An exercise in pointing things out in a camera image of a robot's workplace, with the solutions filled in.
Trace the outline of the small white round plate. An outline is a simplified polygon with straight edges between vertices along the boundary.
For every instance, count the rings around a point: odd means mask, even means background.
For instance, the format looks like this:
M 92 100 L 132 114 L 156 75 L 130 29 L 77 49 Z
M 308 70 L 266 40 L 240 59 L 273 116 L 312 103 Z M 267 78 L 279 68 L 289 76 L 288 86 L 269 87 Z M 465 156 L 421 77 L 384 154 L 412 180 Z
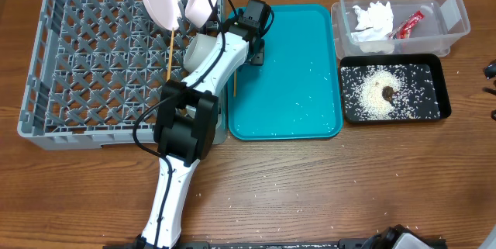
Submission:
M 210 6 L 216 5 L 218 0 L 188 0 L 185 8 L 186 18 L 196 27 L 201 28 L 206 24 L 213 8 Z

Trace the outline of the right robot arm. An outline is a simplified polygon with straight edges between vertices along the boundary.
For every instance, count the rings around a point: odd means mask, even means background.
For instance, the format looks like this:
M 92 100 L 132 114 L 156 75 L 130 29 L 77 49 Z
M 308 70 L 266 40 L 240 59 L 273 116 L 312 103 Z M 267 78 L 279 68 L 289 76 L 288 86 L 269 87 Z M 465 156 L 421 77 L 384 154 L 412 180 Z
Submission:
M 486 79 L 495 78 L 495 60 L 483 69 Z M 423 240 L 401 225 L 389 227 L 381 234 L 376 234 L 366 240 L 361 248 L 387 249 L 441 249 L 448 248 L 446 241 Z M 495 226 L 479 248 L 495 248 Z

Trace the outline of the rice and brown food scrap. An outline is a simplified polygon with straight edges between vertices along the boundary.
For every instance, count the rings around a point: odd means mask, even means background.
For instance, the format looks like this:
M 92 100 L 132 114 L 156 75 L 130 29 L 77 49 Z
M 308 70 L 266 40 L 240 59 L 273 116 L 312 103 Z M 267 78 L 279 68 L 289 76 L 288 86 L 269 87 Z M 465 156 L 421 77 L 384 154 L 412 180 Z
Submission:
M 426 64 L 342 67 L 345 117 L 353 123 L 441 117 Z

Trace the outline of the red snack wrapper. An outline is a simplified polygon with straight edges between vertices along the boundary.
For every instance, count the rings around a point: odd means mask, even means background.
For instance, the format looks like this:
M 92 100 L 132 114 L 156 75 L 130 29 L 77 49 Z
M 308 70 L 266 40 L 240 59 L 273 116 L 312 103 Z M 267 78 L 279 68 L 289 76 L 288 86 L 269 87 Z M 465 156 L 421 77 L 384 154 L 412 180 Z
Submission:
M 408 39 L 411 36 L 414 27 L 424 19 L 424 14 L 421 11 L 417 11 L 409 16 L 404 22 L 402 22 L 398 27 L 393 29 L 388 35 L 389 40 L 397 39 Z

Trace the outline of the grey bowl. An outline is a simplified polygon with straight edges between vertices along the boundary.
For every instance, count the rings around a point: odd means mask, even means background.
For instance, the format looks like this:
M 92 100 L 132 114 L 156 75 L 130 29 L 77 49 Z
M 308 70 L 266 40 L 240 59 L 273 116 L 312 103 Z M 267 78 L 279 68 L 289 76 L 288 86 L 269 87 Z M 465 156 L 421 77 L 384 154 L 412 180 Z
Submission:
M 216 44 L 216 38 L 205 34 L 197 34 L 189 43 L 184 55 L 184 69 L 193 73 L 202 63 L 206 56 L 212 51 Z

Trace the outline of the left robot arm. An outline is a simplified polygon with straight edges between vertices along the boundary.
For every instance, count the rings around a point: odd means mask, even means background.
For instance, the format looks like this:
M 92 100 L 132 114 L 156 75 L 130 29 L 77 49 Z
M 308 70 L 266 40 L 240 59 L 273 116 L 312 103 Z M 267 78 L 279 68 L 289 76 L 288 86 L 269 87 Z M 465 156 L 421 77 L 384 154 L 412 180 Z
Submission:
M 160 101 L 145 115 L 157 113 L 153 139 L 158 148 L 159 179 L 150 218 L 136 248 L 172 248 L 181 235 L 181 217 L 192 176 L 213 145 L 219 121 L 219 95 L 242 64 L 263 63 L 264 35 L 274 21 L 272 8 L 249 0 L 220 27 L 214 43 L 203 47 L 195 38 L 187 63 L 198 66 L 182 81 L 168 81 Z

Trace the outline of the white paper napkin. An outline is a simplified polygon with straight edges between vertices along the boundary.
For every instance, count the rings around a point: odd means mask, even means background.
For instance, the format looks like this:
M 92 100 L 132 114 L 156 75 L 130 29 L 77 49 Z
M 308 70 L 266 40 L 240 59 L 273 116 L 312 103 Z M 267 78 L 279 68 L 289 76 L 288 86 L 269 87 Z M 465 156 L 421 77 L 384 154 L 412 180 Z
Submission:
M 389 34 L 393 30 L 394 14 L 391 3 L 371 2 L 364 10 L 358 5 L 353 7 L 357 17 L 355 32 L 351 33 L 353 41 L 364 53 L 392 54 L 394 44 L 389 43 Z

